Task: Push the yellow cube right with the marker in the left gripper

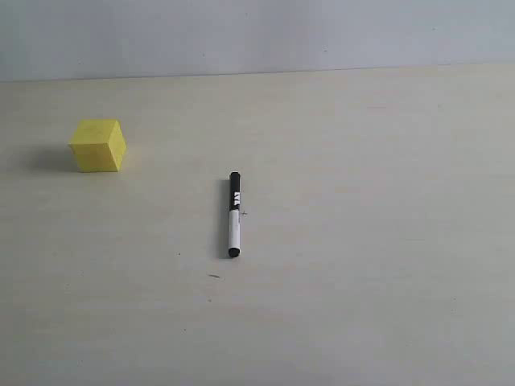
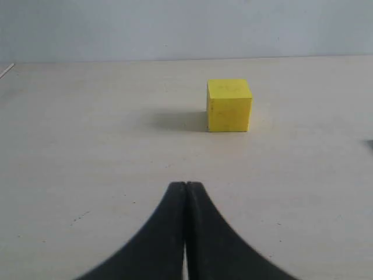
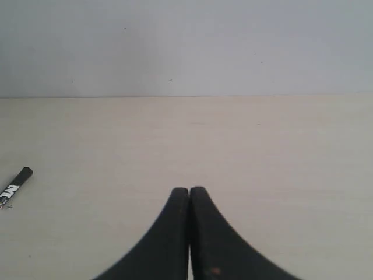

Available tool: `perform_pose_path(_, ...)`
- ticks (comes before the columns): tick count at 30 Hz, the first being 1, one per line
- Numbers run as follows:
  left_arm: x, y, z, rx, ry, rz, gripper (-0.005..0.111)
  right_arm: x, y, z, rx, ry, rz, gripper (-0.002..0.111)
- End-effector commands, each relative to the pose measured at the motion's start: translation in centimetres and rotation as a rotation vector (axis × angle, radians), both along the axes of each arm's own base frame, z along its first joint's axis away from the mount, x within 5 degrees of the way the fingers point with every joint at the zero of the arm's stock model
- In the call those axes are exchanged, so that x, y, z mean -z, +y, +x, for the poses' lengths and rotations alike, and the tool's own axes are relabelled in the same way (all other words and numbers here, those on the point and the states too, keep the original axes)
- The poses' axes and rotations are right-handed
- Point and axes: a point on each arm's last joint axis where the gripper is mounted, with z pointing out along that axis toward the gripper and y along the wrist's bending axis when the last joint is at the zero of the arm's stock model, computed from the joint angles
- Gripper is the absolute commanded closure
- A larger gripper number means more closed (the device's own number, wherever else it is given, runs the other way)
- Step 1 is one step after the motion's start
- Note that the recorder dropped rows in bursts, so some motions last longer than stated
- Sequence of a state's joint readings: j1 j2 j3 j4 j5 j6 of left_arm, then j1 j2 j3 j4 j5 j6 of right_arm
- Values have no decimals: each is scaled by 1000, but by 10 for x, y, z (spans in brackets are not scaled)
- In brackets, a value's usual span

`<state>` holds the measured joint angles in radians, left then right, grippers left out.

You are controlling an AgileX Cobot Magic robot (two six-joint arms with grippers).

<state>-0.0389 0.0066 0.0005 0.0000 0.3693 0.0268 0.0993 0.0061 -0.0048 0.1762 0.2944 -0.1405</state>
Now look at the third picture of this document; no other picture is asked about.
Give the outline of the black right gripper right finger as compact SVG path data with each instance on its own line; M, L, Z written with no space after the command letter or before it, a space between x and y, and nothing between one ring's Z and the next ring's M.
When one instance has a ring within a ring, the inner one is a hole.
M204 187L191 188L189 220L194 279L297 279L250 246Z

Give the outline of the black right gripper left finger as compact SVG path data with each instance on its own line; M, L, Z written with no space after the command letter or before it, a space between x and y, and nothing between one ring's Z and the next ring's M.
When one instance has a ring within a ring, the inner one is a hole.
M187 279L189 193L173 188L146 234L97 279Z

